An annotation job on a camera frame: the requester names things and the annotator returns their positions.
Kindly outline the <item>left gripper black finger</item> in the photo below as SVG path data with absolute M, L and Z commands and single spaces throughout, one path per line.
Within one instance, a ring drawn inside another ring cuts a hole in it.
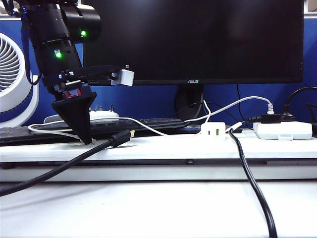
M 96 92 L 66 92 L 63 99 L 52 103 L 52 108 L 70 129 L 85 143 L 92 143 L 89 107 Z

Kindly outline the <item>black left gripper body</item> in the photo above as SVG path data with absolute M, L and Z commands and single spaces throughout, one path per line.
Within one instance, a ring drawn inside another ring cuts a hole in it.
M 96 74 L 92 69 L 67 69 L 43 77 L 43 84 L 56 101 L 88 96 L 93 101 L 96 92 L 88 85 L 88 77 Z

